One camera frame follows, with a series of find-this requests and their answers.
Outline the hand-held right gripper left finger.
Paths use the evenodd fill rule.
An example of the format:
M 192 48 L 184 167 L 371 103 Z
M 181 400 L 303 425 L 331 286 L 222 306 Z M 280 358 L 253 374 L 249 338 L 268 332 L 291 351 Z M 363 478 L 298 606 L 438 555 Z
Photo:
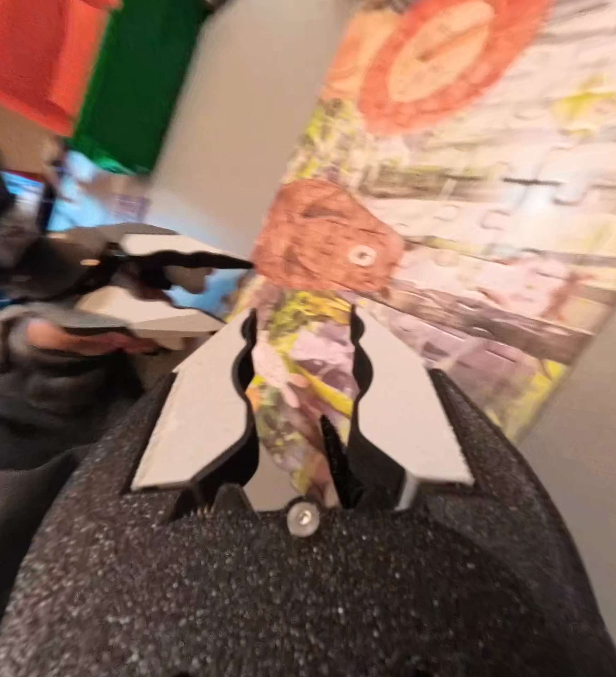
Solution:
M 238 314 L 176 370 L 131 490 L 244 487 L 259 466 L 246 390 L 255 375 L 256 312 Z

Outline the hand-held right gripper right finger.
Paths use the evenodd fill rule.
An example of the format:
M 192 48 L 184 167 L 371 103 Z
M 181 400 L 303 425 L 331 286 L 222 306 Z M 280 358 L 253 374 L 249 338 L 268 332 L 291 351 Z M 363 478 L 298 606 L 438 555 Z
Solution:
M 454 426 L 422 358 L 364 309 L 353 308 L 353 376 L 359 388 L 349 463 L 366 487 L 408 509 L 424 486 L 474 486 Z

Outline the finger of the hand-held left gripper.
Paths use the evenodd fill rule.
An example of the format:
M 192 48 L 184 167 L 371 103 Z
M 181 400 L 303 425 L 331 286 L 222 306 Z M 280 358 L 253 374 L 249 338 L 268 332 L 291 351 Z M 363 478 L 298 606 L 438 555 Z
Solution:
M 160 291 L 179 287 L 200 294 L 213 273 L 254 268 L 246 258 L 175 234 L 128 234 L 120 240 L 120 252 L 140 284 Z
M 167 300 L 147 300 L 124 288 L 102 288 L 75 305 L 91 321 L 89 329 L 133 334 L 170 351 L 181 351 L 206 335 L 217 333 L 222 320 L 198 309 L 177 307 Z

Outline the animal jigsaw puzzle board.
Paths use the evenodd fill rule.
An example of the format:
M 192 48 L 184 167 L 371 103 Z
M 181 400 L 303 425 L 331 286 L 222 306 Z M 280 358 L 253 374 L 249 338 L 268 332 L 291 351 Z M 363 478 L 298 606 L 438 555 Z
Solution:
M 511 440 L 616 305 L 616 1 L 362 1 L 254 247 L 264 451 L 337 502 L 361 305 Z

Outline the person's left forearm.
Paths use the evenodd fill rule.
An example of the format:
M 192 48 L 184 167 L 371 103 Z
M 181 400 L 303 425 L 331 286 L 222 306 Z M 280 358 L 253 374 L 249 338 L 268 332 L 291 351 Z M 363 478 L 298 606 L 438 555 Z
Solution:
M 0 416 L 33 426 L 103 427 L 144 394 L 143 385 L 125 352 L 87 357 L 28 342 L 29 320 L 58 325 L 60 315 L 44 303 L 0 310 Z

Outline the grey desk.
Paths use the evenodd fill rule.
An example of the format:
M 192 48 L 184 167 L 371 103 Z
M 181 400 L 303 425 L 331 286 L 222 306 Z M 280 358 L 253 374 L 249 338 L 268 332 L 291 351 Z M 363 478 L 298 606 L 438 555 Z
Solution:
M 146 221 L 249 255 L 358 1 L 228 1 L 203 28 Z M 518 444 L 616 644 L 616 310 Z

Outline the person's left hand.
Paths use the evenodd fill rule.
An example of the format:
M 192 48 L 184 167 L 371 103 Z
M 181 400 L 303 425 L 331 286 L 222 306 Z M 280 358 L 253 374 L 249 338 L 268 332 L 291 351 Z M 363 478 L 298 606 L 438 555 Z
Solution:
M 149 339 L 130 334 L 101 333 L 92 335 L 71 334 L 63 328 L 43 319 L 31 319 L 25 329 L 28 342 L 43 350 L 74 353 L 95 357 L 115 353 L 150 354 L 160 347 Z

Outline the green plastic bin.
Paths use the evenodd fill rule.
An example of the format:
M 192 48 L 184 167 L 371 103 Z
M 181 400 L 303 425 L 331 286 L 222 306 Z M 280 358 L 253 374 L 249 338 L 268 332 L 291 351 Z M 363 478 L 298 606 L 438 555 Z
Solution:
M 209 1 L 122 1 L 105 28 L 70 148 L 109 173 L 151 174 L 213 12 Z

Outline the person's dark jacket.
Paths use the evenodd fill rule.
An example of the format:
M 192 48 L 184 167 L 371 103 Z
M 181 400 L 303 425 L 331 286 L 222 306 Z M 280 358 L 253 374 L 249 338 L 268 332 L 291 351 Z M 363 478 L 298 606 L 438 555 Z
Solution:
M 31 469 L 0 470 L 0 664 L 5 673 L 127 663 L 146 636 L 172 495 L 123 492 L 156 426 L 134 406 L 95 444 Z

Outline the orange plastic bin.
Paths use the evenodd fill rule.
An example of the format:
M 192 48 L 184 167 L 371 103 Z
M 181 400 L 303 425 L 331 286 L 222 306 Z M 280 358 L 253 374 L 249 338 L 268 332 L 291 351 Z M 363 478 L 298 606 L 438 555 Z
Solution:
M 0 105 L 68 137 L 121 1 L 0 1 Z

